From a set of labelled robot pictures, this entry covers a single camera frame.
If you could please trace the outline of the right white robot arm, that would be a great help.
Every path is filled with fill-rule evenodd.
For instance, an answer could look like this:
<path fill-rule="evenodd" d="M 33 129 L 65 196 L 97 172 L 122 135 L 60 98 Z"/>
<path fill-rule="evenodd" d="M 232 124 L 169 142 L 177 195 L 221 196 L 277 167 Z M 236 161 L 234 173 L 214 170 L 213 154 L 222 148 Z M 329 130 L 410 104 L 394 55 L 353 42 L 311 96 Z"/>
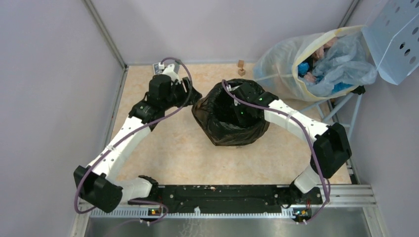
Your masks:
<path fill-rule="evenodd" d="M 331 178 L 352 156 L 346 130 L 340 123 L 332 125 L 316 121 L 291 108 L 270 92 L 257 92 L 248 82 L 232 87 L 222 86 L 233 98 L 233 110 L 238 120 L 257 118 L 284 128 L 306 141 L 311 151 L 310 164 L 291 183 L 290 198 L 304 203 L 318 184 L 326 186 Z"/>

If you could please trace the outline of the white trash bin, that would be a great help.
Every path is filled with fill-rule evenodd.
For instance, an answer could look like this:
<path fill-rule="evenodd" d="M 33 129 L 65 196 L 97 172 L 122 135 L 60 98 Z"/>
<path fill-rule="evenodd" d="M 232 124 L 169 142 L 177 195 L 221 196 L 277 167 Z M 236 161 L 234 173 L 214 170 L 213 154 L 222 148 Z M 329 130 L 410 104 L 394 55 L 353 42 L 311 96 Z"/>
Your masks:
<path fill-rule="evenodd" d="M 249 145 L 249 144 L 239 144 L 239 145 L 235 146 L 235 148 L 236 148 L 236 149 L 239 149 L 239 148 L 246 147 L 246 146 L 248 146 L 248 145 Z"/>

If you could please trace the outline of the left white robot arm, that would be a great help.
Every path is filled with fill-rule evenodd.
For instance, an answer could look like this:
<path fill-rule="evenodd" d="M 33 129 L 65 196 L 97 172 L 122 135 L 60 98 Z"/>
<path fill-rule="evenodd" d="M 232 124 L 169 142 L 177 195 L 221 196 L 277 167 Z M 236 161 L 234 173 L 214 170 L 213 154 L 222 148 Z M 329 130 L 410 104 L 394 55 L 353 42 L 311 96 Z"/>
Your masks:
<path fill-rule="evenodd" d="M 121 129 L 104 150 L 86 167 L 78 166 L 73 177 L 75 200 L 83 199 L 105 213 L 110 213 L 125 201 L 141 198 L 146 204 L 158 199 L 157 182 L 144 175 L 132 180 L 117 181 L 116 177 L 134 149 L 156 125 L 169 116 L 166 111 L 195 104 L 202 95 L 188 77 L 172 80 L 168 75 L 152 77 L 144 98 L 129 112 Z"/>

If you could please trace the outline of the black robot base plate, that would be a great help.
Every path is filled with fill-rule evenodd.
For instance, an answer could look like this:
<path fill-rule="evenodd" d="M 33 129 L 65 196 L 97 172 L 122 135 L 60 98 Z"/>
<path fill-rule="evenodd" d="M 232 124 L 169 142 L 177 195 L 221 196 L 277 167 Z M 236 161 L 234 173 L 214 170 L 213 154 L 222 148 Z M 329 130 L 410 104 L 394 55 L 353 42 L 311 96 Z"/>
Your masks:
<path fill-rule="evenodd" d="M 154 187 L 144 201 L 164 204 L 170 214 L 279 213 L 286 207 L 323 203 L 319 188 L 302 194 L 288 185 L 165 185 Z"/>

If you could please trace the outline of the black trash bag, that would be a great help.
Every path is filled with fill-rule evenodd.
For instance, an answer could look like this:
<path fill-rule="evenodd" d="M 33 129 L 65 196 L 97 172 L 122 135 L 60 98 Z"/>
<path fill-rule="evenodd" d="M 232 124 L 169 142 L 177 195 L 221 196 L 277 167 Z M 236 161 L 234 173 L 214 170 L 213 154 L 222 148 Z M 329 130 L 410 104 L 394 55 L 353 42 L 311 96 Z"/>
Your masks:
<path fill-rule="evenodd" d="M 248 117 L 247 124 L 241 124 L 233 106 L 233 98 L 219 82 L 191 109 L 194 119 L 215 146 L 252 144 L 269 128 L 270 123 L 262 118 Z"/>

